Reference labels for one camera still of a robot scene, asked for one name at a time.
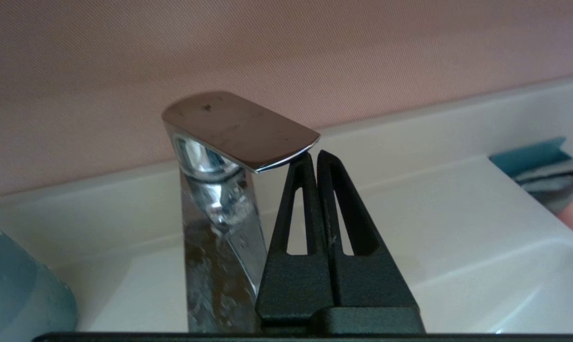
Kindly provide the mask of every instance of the wall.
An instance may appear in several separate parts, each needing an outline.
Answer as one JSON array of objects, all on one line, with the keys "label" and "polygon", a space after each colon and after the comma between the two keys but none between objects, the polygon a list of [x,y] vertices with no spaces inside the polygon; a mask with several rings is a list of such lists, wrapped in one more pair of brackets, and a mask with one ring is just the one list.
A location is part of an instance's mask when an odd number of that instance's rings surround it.
[{"label": "wall", "polygon": [[171,160],[225,89],[313,128],[573,75],[573,0],[0,2],[0,195]]}]

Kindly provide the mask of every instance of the blue bottle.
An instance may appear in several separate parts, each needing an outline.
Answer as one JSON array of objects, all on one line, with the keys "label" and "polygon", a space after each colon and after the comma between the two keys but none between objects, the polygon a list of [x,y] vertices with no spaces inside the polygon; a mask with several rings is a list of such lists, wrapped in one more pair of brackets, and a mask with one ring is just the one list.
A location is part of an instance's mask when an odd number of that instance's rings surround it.
[{"label": "blue bottle", "polygon": [[73,331],[76,317],[67,285],[0,231],[0,342]]}]

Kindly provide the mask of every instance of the faucet spout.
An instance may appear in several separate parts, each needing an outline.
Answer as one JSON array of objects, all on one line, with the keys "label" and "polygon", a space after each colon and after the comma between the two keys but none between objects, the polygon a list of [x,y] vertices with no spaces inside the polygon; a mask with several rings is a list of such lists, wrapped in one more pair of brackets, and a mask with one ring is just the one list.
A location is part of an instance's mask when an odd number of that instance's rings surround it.
[{"label": "faucet spout", "polygon": [[231,93],[182,99],[162,119],[181,170],[189,331],[253,333],[267,250],[251,174],[320,134]]}]

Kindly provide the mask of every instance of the chrome faucet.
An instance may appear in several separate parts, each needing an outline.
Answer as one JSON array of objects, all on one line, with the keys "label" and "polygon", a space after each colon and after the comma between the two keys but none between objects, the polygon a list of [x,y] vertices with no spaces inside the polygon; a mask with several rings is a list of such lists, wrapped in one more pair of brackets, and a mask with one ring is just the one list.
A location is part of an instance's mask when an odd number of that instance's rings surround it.
[{"label": "chrome faucet", "polygon": [[204,93],[162,115],[181,169],[192,333],[253,333],[267,250],[250,173],[288,164],[320,134],[231,93]]}]

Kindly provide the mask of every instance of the sink basin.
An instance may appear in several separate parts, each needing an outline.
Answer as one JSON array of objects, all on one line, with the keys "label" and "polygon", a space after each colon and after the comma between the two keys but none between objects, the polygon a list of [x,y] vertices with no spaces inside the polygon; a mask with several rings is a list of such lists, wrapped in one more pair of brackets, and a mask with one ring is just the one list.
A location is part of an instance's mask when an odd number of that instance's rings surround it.
[{"label": "sink basin", "polygon": [[412,291],[430,333],[573,333],[573,248],[519,250]]}]

